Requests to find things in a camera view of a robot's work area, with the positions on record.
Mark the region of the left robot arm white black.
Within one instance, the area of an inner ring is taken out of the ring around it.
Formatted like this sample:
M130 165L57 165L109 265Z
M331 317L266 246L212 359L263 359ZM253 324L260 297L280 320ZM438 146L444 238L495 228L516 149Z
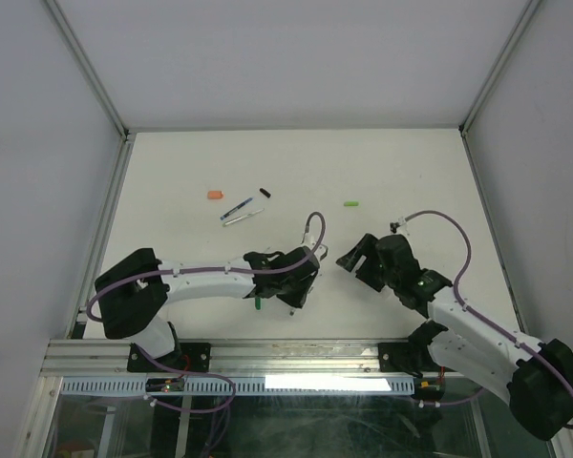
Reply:
M140 248L95 280L93 302L109 340L127 340L147 354L160 370L180 362L181 349L174 325L159 316L167 304L208 298L278 298L301 309L320 272L321 253L301 245L287 253L249 252L221 266L187 266L160 260L151 248Z

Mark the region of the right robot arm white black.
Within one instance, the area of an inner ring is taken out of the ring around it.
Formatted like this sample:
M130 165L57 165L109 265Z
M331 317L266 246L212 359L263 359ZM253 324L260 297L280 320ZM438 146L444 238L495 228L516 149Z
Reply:
M573 429L573 352L565 343L544 343L483 316L453 281L421 267L402 235L367 234L336 263L377 292L390 288L424 317L389 351L394 368L416 378L435 366L458 372L506 403L540 440Z

